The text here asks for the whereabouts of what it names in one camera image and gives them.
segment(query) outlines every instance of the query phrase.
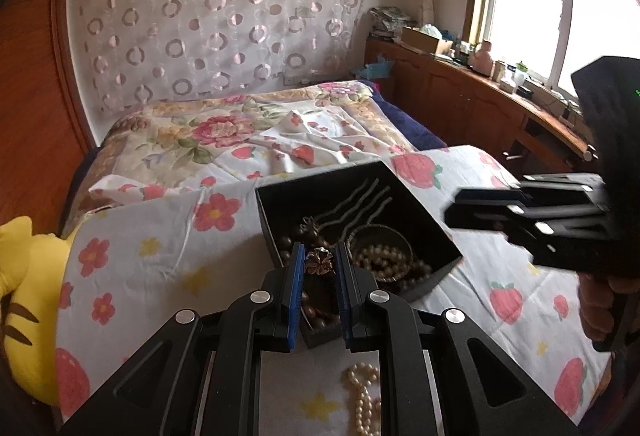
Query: human hand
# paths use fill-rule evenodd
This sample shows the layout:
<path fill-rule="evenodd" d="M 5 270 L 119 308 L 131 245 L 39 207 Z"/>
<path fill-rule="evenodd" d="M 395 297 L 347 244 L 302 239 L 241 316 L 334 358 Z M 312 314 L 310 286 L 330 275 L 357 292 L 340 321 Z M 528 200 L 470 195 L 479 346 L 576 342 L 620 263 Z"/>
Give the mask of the human hand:
<path fill-rule="evenodd" d="M 613 316 L 609 313 L 609 308 L 613 305 L 613 294 L 640 291 L 640 279 L 610 277 L 607 282 L 600 282 L 596 281 L 593 275 L 584 273 L 578 274 L 578 279 L 582 329 L 591 340 L 602 342 L 613 331 Z M 631 332 L 639 329 L 640 307 Z"/>

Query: pink bottle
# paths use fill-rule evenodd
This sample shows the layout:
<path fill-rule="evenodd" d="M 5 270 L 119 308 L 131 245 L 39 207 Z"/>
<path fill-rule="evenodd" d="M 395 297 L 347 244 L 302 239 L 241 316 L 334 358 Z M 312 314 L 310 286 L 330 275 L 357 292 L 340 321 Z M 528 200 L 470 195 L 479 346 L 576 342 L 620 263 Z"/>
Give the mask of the pink bottle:
<path fill-rule="evenodd" d="M 491 46 L 489 41 L 482 41 L 480 49 L 474 53 L 473 70 L 487 77 L 491 76 L 494 70 L 494 58 L 491 57 Z"/>

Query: open jewelry box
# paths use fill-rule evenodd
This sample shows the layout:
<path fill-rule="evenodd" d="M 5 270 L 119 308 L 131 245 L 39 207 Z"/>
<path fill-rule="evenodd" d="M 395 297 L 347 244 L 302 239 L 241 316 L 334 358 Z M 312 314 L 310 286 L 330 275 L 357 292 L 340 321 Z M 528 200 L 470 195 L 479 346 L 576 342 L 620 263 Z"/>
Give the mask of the open jewelry box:
<path fill-rule="evenodd" d="M 380 288 L 409 302 L 430 292 L 462 257 L 381 161 L 258 187 L 256 197 L 275 266 L 288 263 L 292 242 L 305 245 L 300 329 L 310 348 L 340 337 L 335 275 L 330 261 L 322 267 L 318 253 L 326 253 L 315 248 L 345 241 L 352 264 L 372 269 Z"/>

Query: navy blue bed sheet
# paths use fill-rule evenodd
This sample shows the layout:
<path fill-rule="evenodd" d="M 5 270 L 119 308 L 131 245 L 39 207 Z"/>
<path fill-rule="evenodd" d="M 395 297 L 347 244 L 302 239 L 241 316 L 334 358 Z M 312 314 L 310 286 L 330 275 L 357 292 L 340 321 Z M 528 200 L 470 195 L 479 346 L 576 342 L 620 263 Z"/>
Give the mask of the navy blue bed sheet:
<path fill-rule="evenodd" d="M 373 90 L 373 100 L 377 103 L 386 117 L 391 123 L 398 128 L 398 130 L 404 134 L 404 137 L 413 144 L 418 151 L 424 151 L 427 149 L 441 149 L 446 147 L 439 137 L 433 134 L 429 129 L 424 127 L 420 122 L 416 122 L 402 109 L 387 102 L 380 92 L 375 83 L 370 80 L 361 80 L 363 84 L 366 84 Z"/>

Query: white pearl necklace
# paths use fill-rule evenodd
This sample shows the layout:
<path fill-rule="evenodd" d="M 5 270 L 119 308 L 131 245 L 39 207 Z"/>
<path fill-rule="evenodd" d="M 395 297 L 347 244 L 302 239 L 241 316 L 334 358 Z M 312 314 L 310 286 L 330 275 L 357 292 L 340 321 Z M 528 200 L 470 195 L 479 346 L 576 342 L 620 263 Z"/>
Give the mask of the white pearl necklace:
<path fill-rule="evenodd" d="M 358 371 L 360 371 L 360 374 L 368 374 L 367 379 L 361 382 L 356 376 Z M 380 398 L 373 399 L 369 395 L 369 386 L 380 378 L 380 371 L 371 364 L 359 362 L 347 368 L 347 377 L 357 394 L 355 420 L 358 436 L 380 436 L 380 411 L 382 405 Z M 373 418 L 374 414 L 378 415 L 376 420 Z"/>

